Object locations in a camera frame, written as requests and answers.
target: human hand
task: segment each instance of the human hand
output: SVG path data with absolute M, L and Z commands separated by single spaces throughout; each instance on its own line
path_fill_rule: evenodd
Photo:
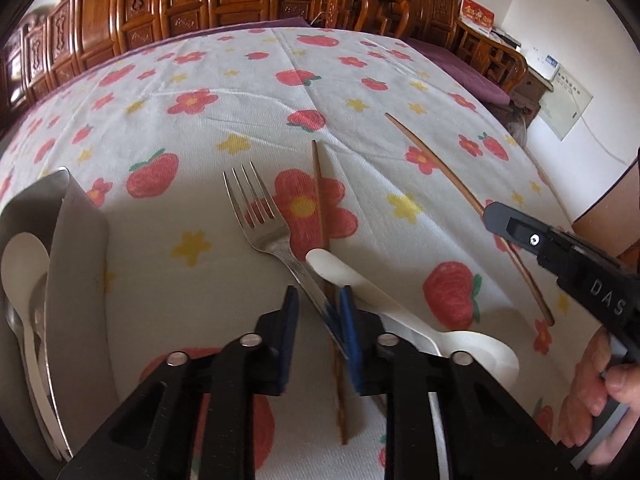
M 558 433 L 567 447 L 582 446 L 591 435 L 593 417 L 600 415 L 607 396 L 629 405 L 616 429 L 589 455 L 591 465 L 607 465 L 622 448 L 640 414 L 640 366 L 621 365 L 600 377 L 611 359 L 609 336 L 601 328 L 589 341 L 575 367 L 569 394 L 560 409 Z

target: silver screw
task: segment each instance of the silver screw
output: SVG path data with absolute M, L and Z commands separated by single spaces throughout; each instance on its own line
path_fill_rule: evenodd
M 257 334 L 244 334 L 240 338 L 240 344 L 242 346 L 258 346 L 262 342 L 262 338 Z
M 455 364 L 461 366 L 468 366 L 474 361 L 474 358 L 471 354 L 462 351 L 454 352 L 451 358 L 453 359 L 453 362 L 455 362 Z
M 166 363 L 169 366 L 182 366 L 188 360 L 189 357 L 184 352 L 173 352 L 167 357 Z
M 378 344 L 382 346 L 396 346 L 400 340 L 398 336 L 395 334 L 390 334 L 389 332 L 380 334 L 378 336 Z

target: purple cloth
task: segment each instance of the purple cloth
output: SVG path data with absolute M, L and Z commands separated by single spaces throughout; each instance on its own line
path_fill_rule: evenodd
M 498 85 L 489 81 L 446 48 L 411 38 L 404 41 L 443 69 L 478 101 L 494 105 L 508 105 L 511 101 L 511 98 Z
M 295 18 L 284 18 L 282 20 L 271 20 L 270 22 L 250 22 L 238 23 L 237 25 L 224 25 L 216 27 L 214 32 L 227 32 L 232 30 L 246 30 L 248 28 L 278 28 L 278 27 L 311 27 L 304 18 L 297 16 Z

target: metal fork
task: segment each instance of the metal fork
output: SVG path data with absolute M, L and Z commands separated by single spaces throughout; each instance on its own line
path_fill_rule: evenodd
M 236 200 L 236 196 L 234 195 L 232 186 L 226 177 L 226 173 L 224 171 L 222 173 L 225 179 L 226 192 L 229 195 L 229 200 L 231 200 L 231 205 L 234 208 L 234 213 L 236 213 L 236 218 L 242 228 L 244 237 L 249 242 L 249 245 L 251 245 L 251 247 L 256 251 L 272 254 L 291 271 L 293 277 L 300 284 L 311 300 L 311 303 L 318 311 L 324 325 L 329 330 L 329 334 L 334 339 L 342 354 L 346 357 L 347 354 L 342 340 L 340 320 L 337 312 L 331 304 L 329 304 L 326 296 L 322 293 L 322 290 L 311 275 L 309 275 L 305 267 L 303 267 L 297 258 L 291 253 L 291 232 L 289 230 L 289 226 L 278 211 L 273 198 L 267 190 L 267 187 L 264 185 L 260 175 L 256 171 L 254 164 L 252 162 L 249 162 L 249 164 L 253 170 L 258 187 L 261 190 L 261 194 L 258 196 L 255 191 L 254 184 L 252 184 L 249 175 L 247 175 L 247 172 L 244 169 L 244 165 L 242 165 L 242 174 L 244 174 L 246 186 L 248 186 L 251 196 L 254 199 L 253 204 L 247 199 L 247 193 L 244 192 L 244 187 L 238 178 L 236 170 L 232 169 L 231 171 L 234 174 L 236 184 L 238 184 L 240 195 L 242 196 L 242 200 L 246 207 L 246 214 L 250 221 L 248 221 L 242 213 L 242 210 L 238 205 L 238 201 Z

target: wooden chopstick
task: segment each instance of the wooden chopstick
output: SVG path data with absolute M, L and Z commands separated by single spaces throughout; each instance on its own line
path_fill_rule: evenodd
M 435 153 L 431 151 L 431 149 L 422 142 L 409 128 L 404 126 L 400 121 L 398 121 L 395 117 L 390 114 L 385 114 L 385 117 L 389 119 L 402 133 L 404 133 L 412 143 L 414 143 L 423 153 L 427 156 L 437 167 L 438 169 L 451 181 L 451 183 L 456 186 L 462 196 L 465 197 L 466 201 L 471 204 L 471 207 L 476 210 L 476 212 L 482 216 L 484 213 L 484 206 L 478 201 L 478 199 L 469 191 L 469 188 L 465 186 L 465 184 L 458 178 L 458 176 L 453 173 L 449 169 L 449 167 L 437 156 Z M 518 272 L 522 275 L 525 283 L 529 286 L 531 293 L 533 294 L 538 307 L 540 308 L 540 312 L 542 312 L 542 316 L 544 316 L 546 323 L 549 326 L 553 326 L 556 323 L 554 315 L 551 313 L 548 304 L 546 304 L 545 298 L 540 292 L 538 288 L 538 284 L 533 279 L 533 276 L 529 272 L 529 269 L 524 266 L 522 260 L 520 259 L 520 255 L 516 253 L 513 249 L 513 246 L 505 242 L 505 247 L 507 248 L 507 254 L 509 255 L 511 261 L 515 265 Z
M 320 224 L 320 241 L 322 248 L 326 251 L 330 250 L 329 229 L 326 225 L 326 214 L 324 196 L 322 195 L 322 170 L 320 168 L 320 157 L 318 156 L 318 144 L 312 140 L 311 150 L 314 160 L 314 181 L 316 183 L 317 211 L 318 221 Z M 324 295 L 333 306 L 336 302 L 336 288 L 333 283 L 324 280 Z M 345 406 L 346 394 L 344 391 L 344 357 L 338 350 L 338 347 L 332 341 L 332 361 L 334 363 L 334 379 L 335 379 L 335 418 L 338 425 L 338 433 L 340 435 L 340 443 L 346 446 L 349 442 L 347 434 L 347 411 Z

